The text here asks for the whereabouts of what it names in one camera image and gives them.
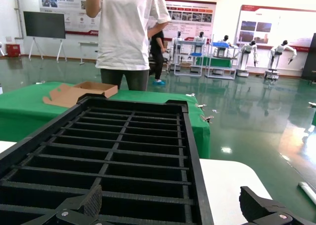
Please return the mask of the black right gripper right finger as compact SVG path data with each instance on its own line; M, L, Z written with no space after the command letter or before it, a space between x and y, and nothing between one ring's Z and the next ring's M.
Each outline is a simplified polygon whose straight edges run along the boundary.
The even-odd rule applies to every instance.
M239 203L247 225L316 225L275 200L259 197L246 186L240 188Z

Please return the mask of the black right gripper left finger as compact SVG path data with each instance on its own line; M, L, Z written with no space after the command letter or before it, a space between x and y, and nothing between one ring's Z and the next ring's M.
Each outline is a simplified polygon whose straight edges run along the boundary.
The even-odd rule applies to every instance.
M102 207L102 188L64 200L53 212L26 222L27 225L102 225L98 219Z

